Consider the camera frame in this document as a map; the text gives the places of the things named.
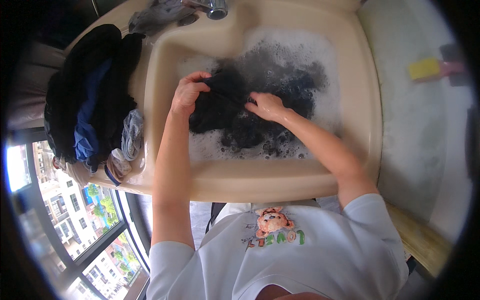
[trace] beige sink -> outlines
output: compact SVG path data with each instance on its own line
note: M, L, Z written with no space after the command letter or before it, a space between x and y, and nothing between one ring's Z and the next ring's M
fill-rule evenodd
M372 54L354 10L358 1L235 0L228 16L172 28L152 41L144 86L144 155L119 189L151 194L158 147L180 74L178 61L195 55L234 57L245 34L273 26L320 34L335 49L342 140L376 182L382 146L380 94ZM335 178L314 159L203 160L192 162L192 200L273 202L336 194ZM108 181L101 179L100 184Z

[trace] person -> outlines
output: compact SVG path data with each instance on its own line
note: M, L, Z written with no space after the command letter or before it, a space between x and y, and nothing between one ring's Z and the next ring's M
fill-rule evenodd
M223 209L195 250L190 224L189 116L210 77L179 82L156 160L150 285L153 299L394 299L408 267L385 203L340 139L271 94L246 109L298 137L335 176L342 213L315 205Z

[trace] tree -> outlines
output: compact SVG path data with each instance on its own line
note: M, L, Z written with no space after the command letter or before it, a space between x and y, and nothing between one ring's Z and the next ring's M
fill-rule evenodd
M124 263L120 264L120 270L122 270L123 272L130 272L130 268L127 267L127 265Z
M119 251L115 251L113 253L113 256L118 260L118 261L122 261L123 260L123 254Z
M105 213L100 210L100 206L99 206L99 205L95 205L95 207L94 207L94 209L93 209L93 213L94 213L97 217L99 217L99 218L105 216Z
M127 237L125 236L125 233L122 232L120 235L119 235L119 240L122 242L122 243L127 243Z
M127 273L127 281L130 282L133 278L133 272L128 272Z
M135 257L135 254L133 254L131 252L127 253L127 260L128 260L129 263L137 262L137 258Z
M106 212L109 214L109 217L107 217L107 224L112 226L113 224L118 223L119 218L117 217L117 211L113 205L112 198L105 196L105 198L100 200L100 204L105 207Z
M90 197L98 196L98 189L96 188L96 186L94 184L89 183L87 191L88 191L88 194L90 195Z

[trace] sponge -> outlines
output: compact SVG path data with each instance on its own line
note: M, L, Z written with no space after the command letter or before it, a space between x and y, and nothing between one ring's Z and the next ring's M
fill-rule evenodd
M440 76L440 62L436 57L430 57L411 63L408 67L412 80L425 80Z

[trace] water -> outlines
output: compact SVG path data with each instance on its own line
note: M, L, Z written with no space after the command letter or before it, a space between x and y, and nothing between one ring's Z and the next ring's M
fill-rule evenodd
M212 72L224 65L234 65L249 82L252 90L261 91L265 86L298 84L295 74L307 72L315 82L315 88L307 90L307 99L313 110L308 118L315 124L341 135L340 87L336 70L336 56L331 43L323 36L303 30L285 30L269 27L256 28L245 35L244 49L234 58L194 56L179 61L180 76L202 70ZM293 141L265 141L251 149L225 147L221 140L223 130L202 134L190 132L190 158L205 159L282 159L313 158L298 139Z

